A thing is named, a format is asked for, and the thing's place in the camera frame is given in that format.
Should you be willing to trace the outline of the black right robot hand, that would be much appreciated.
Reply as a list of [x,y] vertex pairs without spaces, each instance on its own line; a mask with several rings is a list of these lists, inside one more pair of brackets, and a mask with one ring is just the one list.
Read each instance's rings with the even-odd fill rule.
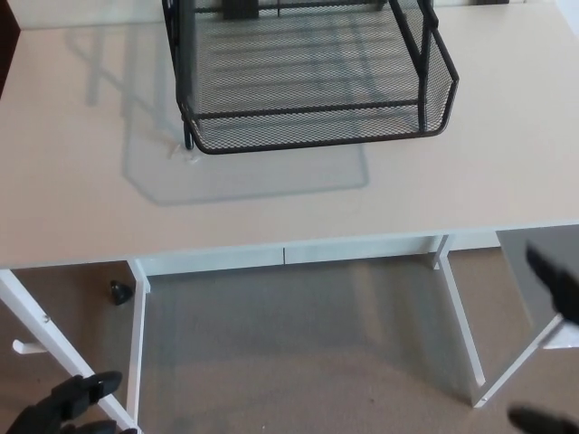
[[[566,323],[578,326],[578,278],[567,268],[546,256],[531,243],[526,245],[526,262],[551,297],[551,304]],[[520,433],[577,433],[578,422],[526,404],[513,404],[508,421]]]

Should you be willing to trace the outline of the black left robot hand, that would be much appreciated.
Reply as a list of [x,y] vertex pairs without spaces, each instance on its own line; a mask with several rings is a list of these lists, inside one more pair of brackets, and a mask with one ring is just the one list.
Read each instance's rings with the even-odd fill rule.
[[47,397],[24,408],[6,433],[137,433],[135,428],[119,431],[115,420],[96,420],[81,426],[72,423],[90,406],[115,392],[121,381],[122,373],[118,371],[72,376],[55,386]]

